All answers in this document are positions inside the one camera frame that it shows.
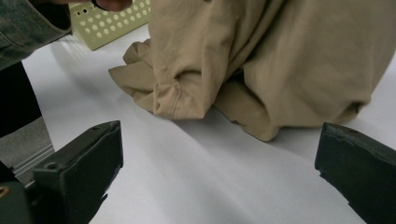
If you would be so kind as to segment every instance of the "black plastic piece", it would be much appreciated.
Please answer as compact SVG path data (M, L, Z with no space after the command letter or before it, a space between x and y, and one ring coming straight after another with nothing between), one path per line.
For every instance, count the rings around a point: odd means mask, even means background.
M0 183L0 223L87 224L122 165L120 122L92 127L40 162L26 189Z
M323 125L315 168L367 223L396 223L396 151L343 126Z

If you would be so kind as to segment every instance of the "denim sleeve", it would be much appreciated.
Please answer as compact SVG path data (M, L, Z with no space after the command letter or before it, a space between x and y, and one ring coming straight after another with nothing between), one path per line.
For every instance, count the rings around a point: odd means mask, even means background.
M68 8L28 0L0 2L0 70L70 33Z

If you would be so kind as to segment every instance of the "khaki cloth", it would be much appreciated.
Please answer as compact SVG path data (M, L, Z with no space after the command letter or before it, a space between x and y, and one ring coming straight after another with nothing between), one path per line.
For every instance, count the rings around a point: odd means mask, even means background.
M110 69L138 105L200 119L214 105L247 133L357 116L396 48L394 0L151 1L150 40Z

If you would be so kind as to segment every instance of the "black object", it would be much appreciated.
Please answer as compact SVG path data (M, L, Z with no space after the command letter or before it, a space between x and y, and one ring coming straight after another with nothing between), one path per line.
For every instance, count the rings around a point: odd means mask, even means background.
M396 223L396 151L353 129L323 125L315 168L367 223Z
M22 63L0 71L0 137L39 117L40 108Z
M89 223L122 165L120 122L92 127L40 162L26 189L0 183L0 223Z

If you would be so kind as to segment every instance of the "finger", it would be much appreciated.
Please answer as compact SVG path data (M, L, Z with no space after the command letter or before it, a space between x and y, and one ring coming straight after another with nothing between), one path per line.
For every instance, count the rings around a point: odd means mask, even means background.
M132 0L96 0L96 3L110 11L122 11L131 6Z

